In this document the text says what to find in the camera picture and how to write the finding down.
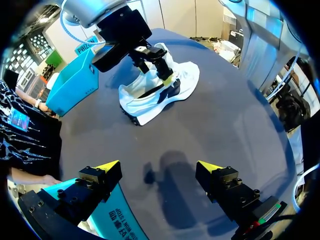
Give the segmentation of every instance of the yellow tape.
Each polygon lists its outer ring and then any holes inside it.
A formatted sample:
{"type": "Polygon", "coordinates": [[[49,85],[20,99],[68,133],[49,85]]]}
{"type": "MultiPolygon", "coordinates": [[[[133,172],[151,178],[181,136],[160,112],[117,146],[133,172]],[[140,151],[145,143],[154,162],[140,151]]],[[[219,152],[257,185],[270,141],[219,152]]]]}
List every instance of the yellow tape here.
{"type": "Polygon", "coordinates": [[[174,75],[172,74],[170,77],[168,77],[166,80],[162,80],[162,82],[163,82],[163,85],[164,86],[169,86],[171,83],[172,83],[172,77],[173,77],[174,75]]]}
{"type": "Polygon", "coordinates": [[[108,172],[117,162],[119,162],[119,160],[112,161],[100,166],[96,166],[94,167],[94,169],[101,169],[101,170],[105,170],[105,172],[108,172]]]}
{"type": "Polygon", "coordinates": [[[202,166],[204,166],[210,173],[214,170],[217,170],[217,169],[224,169],[224,167],[222,167],[222,166],[217,166],[217,165],[214,165],[211,163],[207,163],[205,161],[198,161],[198,163],[200,163],[202,166]]]}

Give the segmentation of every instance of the id badge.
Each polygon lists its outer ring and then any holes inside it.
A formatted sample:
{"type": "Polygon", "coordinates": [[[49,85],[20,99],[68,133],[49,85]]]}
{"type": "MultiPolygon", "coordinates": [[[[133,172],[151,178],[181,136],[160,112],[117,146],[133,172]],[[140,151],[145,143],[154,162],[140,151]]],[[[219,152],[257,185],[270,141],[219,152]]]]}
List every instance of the id badge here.
{"type": "Polygon", "coordinates": [[[20,129],[24,132],[27,132],[29,121],[30,121],[30,117],[19,112],[13,107],[11,108],[10,114],[8,116],[8,121],[7,121],[8,124],[15,127],[16,129],[20,129]]]}

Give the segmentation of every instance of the dark blue table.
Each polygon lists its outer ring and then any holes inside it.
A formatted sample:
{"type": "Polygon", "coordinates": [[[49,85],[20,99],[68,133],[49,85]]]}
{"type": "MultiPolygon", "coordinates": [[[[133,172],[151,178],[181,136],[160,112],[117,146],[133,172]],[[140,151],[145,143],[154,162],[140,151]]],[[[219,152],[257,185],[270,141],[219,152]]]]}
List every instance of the dark blue table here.
{"type": "Polygon", "coordinates": [[[62,122],[63,179],[85,166],[120,160],[123,193],[151,239],[230,239],[237,225],[211,204],[195,179],[198,160],[232,166],[243,182],[290,203],[295,163],[282,124],[238,69],[213,51],[176,33],[155,29],[177,63],[199,66],[189,99],[173,103],[143,127],[119,107],[118,87],[139,74],[126,57],[99,75],[99,89],[62,122]]]}

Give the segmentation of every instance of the black t-shirt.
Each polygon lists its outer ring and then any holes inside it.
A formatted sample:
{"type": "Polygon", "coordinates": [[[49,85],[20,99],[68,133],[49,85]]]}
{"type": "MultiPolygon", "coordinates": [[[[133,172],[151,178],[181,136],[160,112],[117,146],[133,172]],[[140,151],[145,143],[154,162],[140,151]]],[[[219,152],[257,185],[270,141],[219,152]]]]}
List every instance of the black t-shirt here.
{"type": "Polygon", "coordinates": [[[9,123],[0,110],[0,160],[6,167],[14,167],[27,173],[60,178],[59,160],[62,140],[61,122],[23,101],[15,89],[0,80],[0,106],[14,108],[30,117],[27,132],[9,123]]]}

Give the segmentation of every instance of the human hand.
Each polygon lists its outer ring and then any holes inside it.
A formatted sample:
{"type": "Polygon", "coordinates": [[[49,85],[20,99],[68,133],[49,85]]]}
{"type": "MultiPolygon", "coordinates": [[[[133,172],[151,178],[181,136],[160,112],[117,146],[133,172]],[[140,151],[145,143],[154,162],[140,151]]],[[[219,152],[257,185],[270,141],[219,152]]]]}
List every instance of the human hand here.
{"type": "Polygon", "coordinates": [[[44,102],[40,102],[40,103],[39,103],[39,109],[40,109],[42,112],[44,112],[44,113],[46,113],[46,112],[52,112],[51,109],[49,109],[44,102]]]}
{"type": "Polygon", "coordinates": [[[42,177],[42,182],[43,182],[43,184],[46,184],[46,185],[49,185],[49,186],[62,183],[62,181],[59,181],[59,180],[55,179],[51,175],[44,175],[42,177]]]}

